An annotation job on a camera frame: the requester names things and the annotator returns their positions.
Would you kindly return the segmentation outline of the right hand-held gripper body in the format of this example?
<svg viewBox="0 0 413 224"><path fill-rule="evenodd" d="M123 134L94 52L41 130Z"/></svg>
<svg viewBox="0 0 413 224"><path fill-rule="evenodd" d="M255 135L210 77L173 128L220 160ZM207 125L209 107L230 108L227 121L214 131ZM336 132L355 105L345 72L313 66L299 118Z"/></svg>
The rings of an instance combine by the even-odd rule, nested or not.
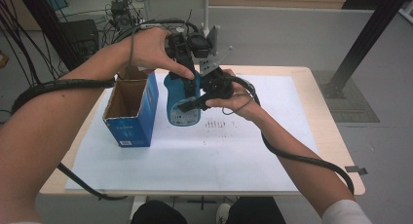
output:
<svg viewBox="0 0 413 224"><path fill-rule="evenodd" d="M202 99L230 98L234 93L234 89L229 77L230 75L221 68L217 68L204 76L201 81L201 89L204 91Z"/></svg>

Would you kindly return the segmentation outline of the white desk with leg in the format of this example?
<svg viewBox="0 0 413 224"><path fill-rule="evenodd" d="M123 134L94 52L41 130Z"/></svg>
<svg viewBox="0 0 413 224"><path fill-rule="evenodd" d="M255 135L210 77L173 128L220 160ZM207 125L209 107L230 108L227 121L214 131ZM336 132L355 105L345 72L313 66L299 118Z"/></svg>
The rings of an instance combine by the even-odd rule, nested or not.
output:
<svg viewBox="0 0 413 224"><path fill-rule="evenodd" d="M201 16L201 29L209 32L209 0L142 0L146 19L188 19Z"/></svg>

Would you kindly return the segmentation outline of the black computer tower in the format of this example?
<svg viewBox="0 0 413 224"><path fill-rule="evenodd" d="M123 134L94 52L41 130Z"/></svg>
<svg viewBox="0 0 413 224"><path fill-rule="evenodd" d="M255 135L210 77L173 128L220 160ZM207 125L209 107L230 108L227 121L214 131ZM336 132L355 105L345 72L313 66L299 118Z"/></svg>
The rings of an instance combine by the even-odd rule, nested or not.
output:
<svg viewBox="0 0 413 224"><path fill-rule="evenodd" d="M87 60L98 51L99 35L92 19L62 22L60 25L75 52L83 60Z"/></svg>

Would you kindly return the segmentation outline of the person's right hand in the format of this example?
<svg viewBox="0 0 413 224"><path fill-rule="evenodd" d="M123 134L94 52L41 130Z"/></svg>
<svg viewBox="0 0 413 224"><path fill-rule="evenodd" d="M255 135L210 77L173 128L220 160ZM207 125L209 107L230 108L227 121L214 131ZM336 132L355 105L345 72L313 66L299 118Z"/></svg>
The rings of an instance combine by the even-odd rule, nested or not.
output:
<svg viewBox="0 0 413 224"><path fill-rule="evenodd" d="M206 101L210 108L220 108L224 115L236 114L248 121L253 121L262 111L261 106L255 102L251 93L237 82L231 83L233 94L229 98L215 98Z"/></svg>

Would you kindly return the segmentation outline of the blue cardboard box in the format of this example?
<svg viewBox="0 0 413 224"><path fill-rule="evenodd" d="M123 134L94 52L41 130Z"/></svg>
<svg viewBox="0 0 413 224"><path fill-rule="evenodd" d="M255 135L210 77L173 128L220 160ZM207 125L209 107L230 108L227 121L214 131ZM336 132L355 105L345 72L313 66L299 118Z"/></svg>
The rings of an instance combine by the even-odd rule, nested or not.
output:
<svg viewBox="0 0 413 224"><path fill-rule="evenodd" d="M116 80L102 119L119 146L150 146L158 98L154 72L127 72Z"/></svg>

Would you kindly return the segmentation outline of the white paper sheet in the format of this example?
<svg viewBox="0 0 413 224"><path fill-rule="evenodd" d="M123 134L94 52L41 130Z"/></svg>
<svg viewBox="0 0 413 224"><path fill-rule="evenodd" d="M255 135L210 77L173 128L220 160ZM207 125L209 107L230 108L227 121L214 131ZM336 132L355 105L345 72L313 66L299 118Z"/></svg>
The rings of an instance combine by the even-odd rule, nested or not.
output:
<svg viewBox="0 0 413 224"><path fill-rule="evenodd" d="M78 149L73 172L96 190L127 193L293 192L296 187L264 145L258 127L235 114L208 109L200 122L176 127L159 87L152 141L121 147L102 120L104 98Z"/></svg>

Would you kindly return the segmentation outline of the black metal post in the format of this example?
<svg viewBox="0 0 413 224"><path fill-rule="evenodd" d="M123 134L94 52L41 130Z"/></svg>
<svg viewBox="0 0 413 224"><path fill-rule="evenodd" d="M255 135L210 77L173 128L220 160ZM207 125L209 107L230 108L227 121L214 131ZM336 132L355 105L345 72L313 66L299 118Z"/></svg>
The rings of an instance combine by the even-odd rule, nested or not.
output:
<svg viewBox="0 0 413 224"><path fill-rule="evenodd" d="M343 98L343 90L368 52L380 38L406 0L382 0L357 36L331 79L321 85L326 98Z"/></svg>

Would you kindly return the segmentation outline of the person's legs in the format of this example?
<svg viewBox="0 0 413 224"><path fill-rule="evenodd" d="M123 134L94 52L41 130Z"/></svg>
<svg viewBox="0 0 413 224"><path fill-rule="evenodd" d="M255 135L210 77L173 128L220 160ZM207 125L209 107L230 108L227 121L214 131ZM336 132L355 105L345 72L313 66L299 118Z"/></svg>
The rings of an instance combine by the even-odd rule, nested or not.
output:
<svg viewBox="0 0 413 224"><path fill-rule="evenodd" d="M131 218L131 224L188 224L176 209L162 201L141 205ZM241 197L230 208L226 224L286 224L272 197Z"/></svg>

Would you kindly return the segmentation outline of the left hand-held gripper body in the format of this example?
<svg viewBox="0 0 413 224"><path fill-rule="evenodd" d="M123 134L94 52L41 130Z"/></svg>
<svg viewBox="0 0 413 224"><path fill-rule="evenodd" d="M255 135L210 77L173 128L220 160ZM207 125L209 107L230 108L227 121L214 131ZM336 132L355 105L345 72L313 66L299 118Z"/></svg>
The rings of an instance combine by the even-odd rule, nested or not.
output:
<svg viewBox="0 0 413 224"><path fill-rule="evenodd" d="M167 55L190 70L194 70L193 58L196 58L199 61L200 74L206 76L216 70L233 51L232 46L226 51L217 50L219 31L220 26L215 25L208 35L201 32L192 32L188 35L182 32L173 33L166 39Z"/></svg>

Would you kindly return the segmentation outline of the dark metal stand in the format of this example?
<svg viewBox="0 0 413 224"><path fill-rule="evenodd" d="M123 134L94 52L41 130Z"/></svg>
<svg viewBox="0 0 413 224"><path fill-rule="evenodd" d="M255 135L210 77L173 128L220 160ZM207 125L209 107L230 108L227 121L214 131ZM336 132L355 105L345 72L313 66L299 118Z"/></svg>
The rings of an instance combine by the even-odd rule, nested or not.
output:
<svg viewBox="0 0 413 224"><path fill-rule="evenodd" d="M83 61L66 37L54 9L47 0L22 0L25 7L46 34L57 54L69 71L80 66Z"/></svg>

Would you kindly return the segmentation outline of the grey tape strip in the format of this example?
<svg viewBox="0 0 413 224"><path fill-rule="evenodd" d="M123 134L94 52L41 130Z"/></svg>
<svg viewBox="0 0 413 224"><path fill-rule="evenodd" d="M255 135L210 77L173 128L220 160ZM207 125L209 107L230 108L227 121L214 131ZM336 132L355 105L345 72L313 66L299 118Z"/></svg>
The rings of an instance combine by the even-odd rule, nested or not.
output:
<svg viewBox="0 0 413 224"><path fill-rule="evenodd" d="M357 173L358 175L366 175L368 171L366 168L360 168L359 166L348 166L345 167L346 172Z"/></svg>

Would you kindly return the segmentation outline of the person's white shoe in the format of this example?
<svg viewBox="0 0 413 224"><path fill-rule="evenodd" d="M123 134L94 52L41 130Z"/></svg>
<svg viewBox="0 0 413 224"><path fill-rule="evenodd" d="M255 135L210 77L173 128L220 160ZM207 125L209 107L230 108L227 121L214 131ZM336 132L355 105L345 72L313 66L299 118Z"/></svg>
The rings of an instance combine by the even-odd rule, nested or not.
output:
<svg viewBox="0 0 413 224"><path fill-rule="evenodd" d="M221 204L215 215L215 224L226 224L231 206L229 204Z"/></svg>

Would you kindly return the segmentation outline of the light wooden table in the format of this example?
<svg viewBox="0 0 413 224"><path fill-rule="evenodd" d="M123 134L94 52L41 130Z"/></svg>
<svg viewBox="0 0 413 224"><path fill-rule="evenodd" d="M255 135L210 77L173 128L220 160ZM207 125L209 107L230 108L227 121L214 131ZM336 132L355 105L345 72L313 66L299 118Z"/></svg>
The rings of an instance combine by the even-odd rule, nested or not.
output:
<svg viewBox="0 0 413 224"><path fill-rule="evenodd" d="M324 160L340 168L353 166L354 162L327 108L312 71L307 67L297 66L251 66L235 65L233 71L248 80L257 89L262 106L285 129L302 143L316 152ZM63 163L73 169L80 144L86 135L95 111L110 93L104 92L96 102L94 109L81 127ZM213 195L286 195L296 193L248 193L248 192L213 192L213 193L127 193L112 191L102 193L111 196L147 195L147 196L213 196Z"/></svg>

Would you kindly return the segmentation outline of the blue plastic bottle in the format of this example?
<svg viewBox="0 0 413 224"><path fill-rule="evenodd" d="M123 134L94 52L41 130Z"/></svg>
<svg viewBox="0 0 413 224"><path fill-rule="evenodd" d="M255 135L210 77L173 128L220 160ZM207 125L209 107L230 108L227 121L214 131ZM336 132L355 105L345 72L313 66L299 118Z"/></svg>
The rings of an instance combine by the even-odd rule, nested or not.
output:
<svg viewBox="0 0 413 224"><path fill-rule="evenodd" d="M201 110L194 109L189 112L181 112L177 105L183 99L187 99L184 94L183 77L180 77L170 72L164 79L164 86L168 90L167 100L167 117L169 122L178 127L189 127L197 124L201 119ZM192 96L198 98L200 96L200 75L195 74L197 83L197 95Z"/></svg>

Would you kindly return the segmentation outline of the person's left hand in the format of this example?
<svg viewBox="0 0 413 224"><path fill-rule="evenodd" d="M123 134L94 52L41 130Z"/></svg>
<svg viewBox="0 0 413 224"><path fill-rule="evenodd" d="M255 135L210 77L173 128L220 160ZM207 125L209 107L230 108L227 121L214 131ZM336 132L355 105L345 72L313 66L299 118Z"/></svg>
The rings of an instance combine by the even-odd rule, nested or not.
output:
<svg viewBox="0 0 413 224"><path fill-rule="evenodd" d="M180 77L193 80L195 75L185 66L169 58L165 40L170 32L160 27L140 31L120 42L129 53L127 61L149 70L165 69Z"/></svg>

